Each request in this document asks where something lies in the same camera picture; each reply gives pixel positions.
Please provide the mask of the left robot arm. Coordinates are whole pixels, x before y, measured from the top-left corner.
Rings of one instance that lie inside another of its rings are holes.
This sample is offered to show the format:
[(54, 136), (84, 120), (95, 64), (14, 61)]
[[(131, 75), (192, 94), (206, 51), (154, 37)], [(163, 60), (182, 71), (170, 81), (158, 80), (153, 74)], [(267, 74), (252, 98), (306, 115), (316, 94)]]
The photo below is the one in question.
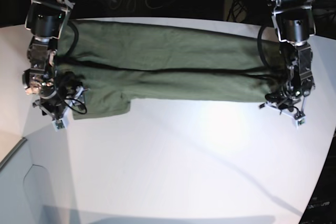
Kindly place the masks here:
[(270, 65), (261, 45), (265, 30), (262, 26), (257, 37), (258, 51), (264, 66), (277, 78), (275, 89), (265, 96), (262, 108), (269, 107), (289, 116), (296, 126), (306, 121), (306, 99), (315, 88), (311, 70), (313, 52), (308, 40), (316, 34), (313, 17), (315, 0), (268, 0), (271, 20), (280, 43), (279, 52), (284, 63)]

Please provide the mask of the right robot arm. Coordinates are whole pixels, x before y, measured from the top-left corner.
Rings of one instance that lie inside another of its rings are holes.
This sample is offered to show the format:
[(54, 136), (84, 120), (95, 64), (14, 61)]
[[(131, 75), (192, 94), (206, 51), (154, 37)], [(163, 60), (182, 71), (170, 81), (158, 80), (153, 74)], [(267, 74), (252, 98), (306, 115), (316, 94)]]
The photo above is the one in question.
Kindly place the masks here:
[(75, 0), (31, 0), (25, 20), (32, 39), (27, 49), (30, 67), (22, 75), (23, 87), (27, 94), (39, 97), (33, 107), (50, 116), (58, 128), (65, 127), (69, 110), (84, 106), (79, 100), (84, 91), (81, 82), (72, 72), (59, 74), (55, 63), (58, 41), (65, 27), (70, 26), (75, 34), (70, 52), (79, 38), (78, 30), (69, 20), (74, 5)]

